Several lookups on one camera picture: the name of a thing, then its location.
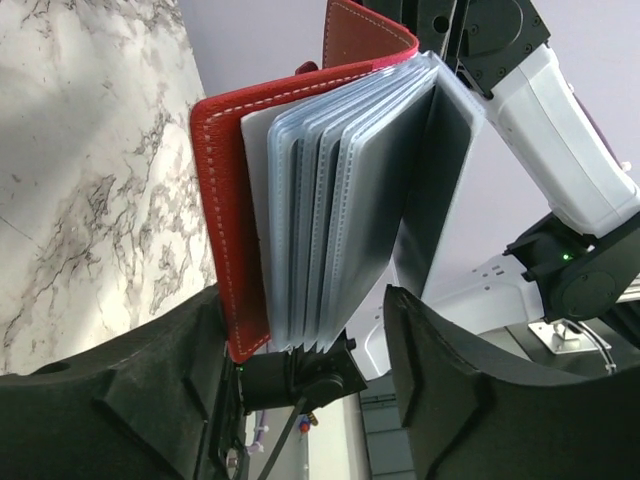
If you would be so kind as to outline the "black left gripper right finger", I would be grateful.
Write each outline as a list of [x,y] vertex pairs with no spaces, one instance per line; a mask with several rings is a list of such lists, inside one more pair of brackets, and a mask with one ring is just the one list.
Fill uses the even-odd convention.
[[588,378],[513,355],[388,286],[399,417],[420,479],[635,479],[639,370]]

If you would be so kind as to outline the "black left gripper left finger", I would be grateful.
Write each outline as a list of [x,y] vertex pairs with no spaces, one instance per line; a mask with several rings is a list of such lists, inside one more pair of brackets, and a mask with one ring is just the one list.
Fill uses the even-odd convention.
[[233,440],[218,290],[36,371],[1,378],[5,479],[224,479]]

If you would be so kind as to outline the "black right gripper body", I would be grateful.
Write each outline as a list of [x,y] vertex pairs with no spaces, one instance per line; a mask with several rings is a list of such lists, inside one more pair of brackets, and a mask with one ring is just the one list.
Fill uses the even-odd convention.
[[326,352],[315,349],[255,355],[239,367],[247,412],[300,407],[302,414],[366,389],[352,355],[356,341],[340,337]]

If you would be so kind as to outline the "red leather card holder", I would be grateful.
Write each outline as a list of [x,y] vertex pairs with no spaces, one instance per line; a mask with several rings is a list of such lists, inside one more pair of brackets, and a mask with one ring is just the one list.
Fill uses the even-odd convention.
[[320,63],[198,102],[196,169],[231,359],[325,351],[390,263],[420,294],[481,106],[404,26],[327,5]]

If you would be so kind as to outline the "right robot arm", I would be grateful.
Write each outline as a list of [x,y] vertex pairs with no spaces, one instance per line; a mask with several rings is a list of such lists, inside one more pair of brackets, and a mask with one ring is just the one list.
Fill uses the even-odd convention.
[[[639,272],[639,188],[562,75],[528,1],[461,1],[423,54],[240,120],[271,338],[247,411],[306,413],[389,368],[385,283],[482,333],[588,335]],[[466,158],[491,123],[550,213],[458,278],[431,278]]]

